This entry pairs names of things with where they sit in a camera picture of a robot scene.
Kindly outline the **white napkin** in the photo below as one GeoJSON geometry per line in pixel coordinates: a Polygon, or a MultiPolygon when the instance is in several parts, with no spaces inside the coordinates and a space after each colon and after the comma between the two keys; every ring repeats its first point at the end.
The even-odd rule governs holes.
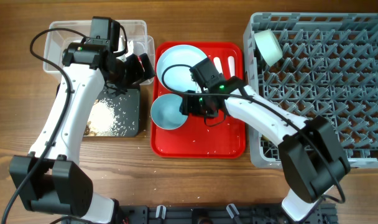
{"type": "MultiPolygon", "coordinates": [[[[134,52],[133,41],[132,40],[128,40],[127,44],[128,44],[127,52],[124,55],[120,56],[120,58],[126,58],[126,57],[128,57],[128,56],[130,56],[130,55],[133,54],[133,52],[134,52]]],[[[120,51],[124,50],[124,48],[125,48],[125,40],[123,38],[120,38],[119,39],[119,48],[118,48],[118,51],[120,52],[120,51]]]]}

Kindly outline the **white plastic fork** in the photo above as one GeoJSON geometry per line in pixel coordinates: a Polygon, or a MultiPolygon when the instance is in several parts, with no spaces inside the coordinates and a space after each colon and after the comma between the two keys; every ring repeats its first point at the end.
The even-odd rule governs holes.
{"type": "Polygon", "coordinates": [[[233,56],[228,57],[228,67],[229,67],[230,76],[234,77],[236,75],[236,64],[235,64],[235,59],[233,56]]]}

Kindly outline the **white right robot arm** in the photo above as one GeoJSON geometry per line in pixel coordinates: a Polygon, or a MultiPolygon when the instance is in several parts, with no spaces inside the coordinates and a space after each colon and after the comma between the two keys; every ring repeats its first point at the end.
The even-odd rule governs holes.
{"type": "Polygon", "coordinates": [[[194,97],[204,113],[221,110],[245,122],[277,146],[290,187],[281,207],[291,221],[304,221],[323,199],[345,203],[340,181],[351,168],[328,119],[308,119],[279,108],[240,78],[225,78],[209,58],[186,66],[191,80],[200,87],[199,92],[168,86],[165,76],[174,68],[170,65],[157,72],[167,90],[194,97]]]}

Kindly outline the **food scraps with rice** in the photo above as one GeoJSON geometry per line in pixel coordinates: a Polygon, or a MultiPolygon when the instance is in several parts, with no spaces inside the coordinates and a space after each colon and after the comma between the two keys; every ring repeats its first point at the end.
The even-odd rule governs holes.
{"type": "Polygon", "coordinates": [[[131,108],[122,97],[96,100],[84,136],[133,137],[139,128],[137,106],[131,108]]]}

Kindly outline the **white plastic spoon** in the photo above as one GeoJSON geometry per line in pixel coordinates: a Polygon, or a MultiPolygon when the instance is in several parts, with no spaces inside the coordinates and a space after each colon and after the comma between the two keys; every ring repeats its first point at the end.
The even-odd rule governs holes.
{"type": "Polygon", "coordinates": [[[221,63],[221,59],[219,57],[214,57],[213,58],[213,63],[219,73],[223,73],[223,67],[221,63]]]}

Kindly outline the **small blue bowl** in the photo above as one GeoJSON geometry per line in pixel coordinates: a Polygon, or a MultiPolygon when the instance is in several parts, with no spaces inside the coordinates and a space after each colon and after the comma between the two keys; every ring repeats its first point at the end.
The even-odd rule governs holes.
{"type": "Polygon", "coordinates": [[[151,106],[150,115],[152,121],[165,130],[178,129],[185,124],[187,115],[180,112],[183,98],[169,93],[158,97],[151,106]]]}

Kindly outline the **green bowl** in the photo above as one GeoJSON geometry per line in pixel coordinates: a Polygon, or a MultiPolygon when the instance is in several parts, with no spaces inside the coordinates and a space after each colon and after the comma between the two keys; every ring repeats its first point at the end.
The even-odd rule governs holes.
{"type": "Polygon", "coordinates": [[[282,48],[270,29],[255,33],[254,40],[268,66],[273,66],[283,57],[282,48]]]}

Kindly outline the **light blue plate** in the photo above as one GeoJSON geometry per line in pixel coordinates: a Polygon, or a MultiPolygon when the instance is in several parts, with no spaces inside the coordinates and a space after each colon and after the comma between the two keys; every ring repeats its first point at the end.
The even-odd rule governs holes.
{"type": "Polygon", "coordinates": [[[191,79],[191,72],[188,67],[194,66],[206,58],[206,54],[192,45],[176,45],[167,49],[157,62],[157,77],[162,79],[164,70],[172,65],[182,64],[179,67],[170,68],[164,75],[164,82],[177,91],[187,90],[200,92],[200,87],[191,79]]]}

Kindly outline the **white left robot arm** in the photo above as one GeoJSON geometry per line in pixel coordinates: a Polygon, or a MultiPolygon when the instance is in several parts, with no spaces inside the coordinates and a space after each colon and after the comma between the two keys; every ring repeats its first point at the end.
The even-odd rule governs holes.
{"type": "Polygon", "coordinates": [[[21,199],[31,212],[81,223],[127,223],[119,202],[97,194],[80,169],[79,155],[90,112],[103,89],[110,97],[139,96],[155,71],[147,54],[119,48],[125,28],[109,17],[94,17],[88,35],[71,43],[57,65],[61,79],[42,133],[25,156],[14,156],[9,173],[16,187],[4,214],[21,199]]]}

